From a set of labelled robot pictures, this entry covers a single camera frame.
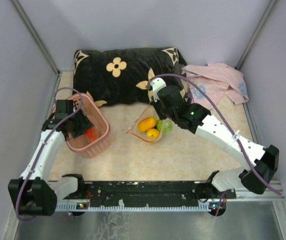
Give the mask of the green custard apple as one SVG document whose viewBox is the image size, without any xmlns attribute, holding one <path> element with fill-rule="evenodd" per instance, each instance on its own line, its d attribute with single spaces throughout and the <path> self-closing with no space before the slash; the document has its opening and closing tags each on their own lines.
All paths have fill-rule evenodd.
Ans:
<svg viewBox="0 0 286 240">
<path fill-rule="evenodd" d="M 171 132 L 172 130 L 172 121 L 165 119 L 165 120 L 158 120 L 156 124 L 156 129 L 160 131 L 163 135 Z"/>
</svg>

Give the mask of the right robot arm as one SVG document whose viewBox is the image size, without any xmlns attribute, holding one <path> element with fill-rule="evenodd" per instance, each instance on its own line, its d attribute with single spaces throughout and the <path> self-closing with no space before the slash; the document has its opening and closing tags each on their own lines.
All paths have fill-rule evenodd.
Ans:
<svg viewBox="0 0 286 240">
<path fill-rule="evenodd" d="M 179 128 L 208 139 L 241 164 L 239 168 L 218 171 L 211 177 L 206 185 L 210 197 L 241 187 L 258 195 L 266 189 L 282 195 L 270 184 L 278 167 L 278 148 L 264 147 L 234 132 L 223 117 L 216 118 L 203 106 L 182 98 L 176 85 L 168 86 L 158 78 L 150 83 L 148 90 L 151 104 L 161 119 L 169 118 Z"/>
</svg>

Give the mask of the orange mango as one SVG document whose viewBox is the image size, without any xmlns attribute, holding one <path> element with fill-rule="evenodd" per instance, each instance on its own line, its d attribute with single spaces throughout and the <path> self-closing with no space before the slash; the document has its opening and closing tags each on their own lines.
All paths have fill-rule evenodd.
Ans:
<svg viewBox="0 0 286 240">
<path fill-rule="evenodd" d="M 137 131 L 140 133 L 147 132 L 149 129 L 154 128 L 156 124 L 157 119 L 155 117 L 147 117 L 137 124 Z"/>
</svg>

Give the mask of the yellow lemon fruit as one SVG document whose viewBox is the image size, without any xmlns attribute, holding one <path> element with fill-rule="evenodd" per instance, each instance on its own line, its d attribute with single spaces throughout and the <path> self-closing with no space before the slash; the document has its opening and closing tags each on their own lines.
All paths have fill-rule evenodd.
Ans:
<svg viewBox="0 0 286 240">
<path fill-rule="evenodd" d="M 149 141 L 155 141 L 160 135 L 160 131 L 156 128 L 151 128 L 146 132 L 146 137 Z"/>
</svg>

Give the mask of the orange carrot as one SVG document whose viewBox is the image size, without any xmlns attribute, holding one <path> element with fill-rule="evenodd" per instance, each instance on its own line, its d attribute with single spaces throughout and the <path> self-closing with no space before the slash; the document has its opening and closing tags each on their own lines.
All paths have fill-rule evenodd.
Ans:
<svg viewBox="0 0 286 240">
<path fill-rule="evenodd" d="M 99 138 L 99 133 L 95 127 L 88 128 L 85 131 L 85 135 L 87 136 L 89 142 L 93 143 Z"/>
</svg>

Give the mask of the clear zip top bag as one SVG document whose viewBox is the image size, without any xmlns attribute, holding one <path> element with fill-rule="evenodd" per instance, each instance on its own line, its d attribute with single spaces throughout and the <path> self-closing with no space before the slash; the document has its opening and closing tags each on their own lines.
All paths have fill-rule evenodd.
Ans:
<svg viewBox="0 0 286 240">
<path fill-rule="evenodd" d="M 161 120 L 154 107 L 149 106 L 133 122 L 127 133 L 147 143 L 153 143 L 170 133 L 172 128 L 171 120 Z"/>
</svg>

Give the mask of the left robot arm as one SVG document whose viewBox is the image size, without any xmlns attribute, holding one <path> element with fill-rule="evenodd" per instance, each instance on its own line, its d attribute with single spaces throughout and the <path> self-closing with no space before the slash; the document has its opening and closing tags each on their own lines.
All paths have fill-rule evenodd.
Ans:
<svg viewBox="0 0 286 240">
<path fill-rule="evenodd" d="M 50 184 L 49 175 L 61 145 L 69 136 L 79 137 L 93 124 L 79 104 L 66 99 L 56 102 L 55 111 L 45 120 L 41 138 L 28 166 L 18 179 L 10 180 L 8 190 L 17 219 L 25 216 L 52 216 L 57 203 L 69 195 L 83 197 L 87 192 L 81 174 L 66 174 Z"/>
</svg>

